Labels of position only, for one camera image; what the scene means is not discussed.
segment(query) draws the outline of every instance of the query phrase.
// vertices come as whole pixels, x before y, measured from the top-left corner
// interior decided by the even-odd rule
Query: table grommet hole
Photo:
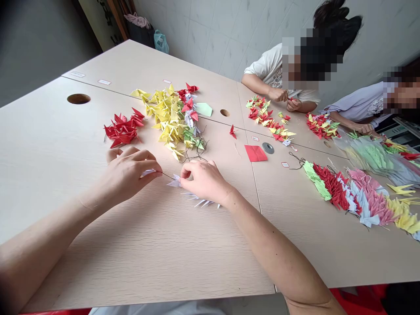
[[[86,94],[72,94],[67,98],[67,101],[72,104],[81,105],[90,102],[91,97]]]
[[[225,117],[229,117],[231,114],[226,109],[221,109],[220,114],[222,114]]]

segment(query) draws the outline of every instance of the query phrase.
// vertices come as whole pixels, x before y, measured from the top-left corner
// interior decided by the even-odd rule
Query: finger
[[[154,169],[155,171],[163,173],[162,167],[159,165],[158,162],[156,162],[156,160],[144,160],[136,163],[141,173],[148,169]]]
[[[111,161],[115,160],[119,155],[123,154],[123,151],[120,148],[110,149],[106,152],[106,162],[109,164]]]
[[[131,155],[131,158],[135,161],[143,161],[143,160],[156,160],[154,155],[150,153],[148,150],[141,150]]]
[[[194,181],[187,180],[186,178],[183,178],[183,177],[181,177],[181,178],[179,179],[179,183],[181,184],[181,187],[182,187],[183,189],[186,189],[186,190],[188,190],[188,191],[191,191],[191,189],[192,189],[192,188],[193,188],[193,186],[195,185],[195,184],[194,184]]]
[[[129,147],[121,154],[121,157],[124,158],[126,156],[132,155],[133,153],[136,153],[137,151],[140,151],[140,150],[137,149],[136,147]]]
[[[143,176],[142,178],[139,179],[139,186],[140,186],[139,190],[143,189],[152,180],[160,176],[162,176],[162,173],[158,173],[158,172],[153,172],[153,173],[147,174],[146,176]]]
[[[193,162],[185,163],[182,166],[180,177],[183,178],[183,179],[187,179],[188,177],[190,177],[191,172],[193,171],[193,168],[195,168],[194,164],[195,163],[193,163]]]

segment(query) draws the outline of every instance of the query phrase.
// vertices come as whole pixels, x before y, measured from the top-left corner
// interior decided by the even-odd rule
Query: small white label
[[[110,84],[111,84],[111,82],[109,82],[109,81],[107,81],[107,80],[103,80],[103,79],[100,79],[100,80],[98,81],[98,83],[102,83],[102,84],[105,84],[105,85],[110,85]]]
[[[70,72],[70,74],[74,75],[75,77],[84,77],[85,76],[85,74],[77,72],[77,71]]]

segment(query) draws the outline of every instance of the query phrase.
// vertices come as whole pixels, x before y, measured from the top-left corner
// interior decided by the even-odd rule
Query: wall
[[[323,0],[135,0],[139,14],[162,30],[170,54],[240,81],[244,69],[283,36],[312,28]],[[363,15],[356,43],[331,82],[320,84],[321,105],[378,82],[384,71],[420,52],[419,0],[348,0]]]
[[[14,1],[4,16],[0,107],[97,54],[71,1]]]

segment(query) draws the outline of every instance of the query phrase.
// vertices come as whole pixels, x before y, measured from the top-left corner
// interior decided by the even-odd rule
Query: white t-shirt
[[[273,88],[282,88],[283,79],[283,44],[280,43],[262,54],[261,58],[245,69],[246,74],[255,74],[264,83]],[[317,105],[321,101],[317,90],[287,90],[290,98],[298,98],[302,102],[312,101]]]

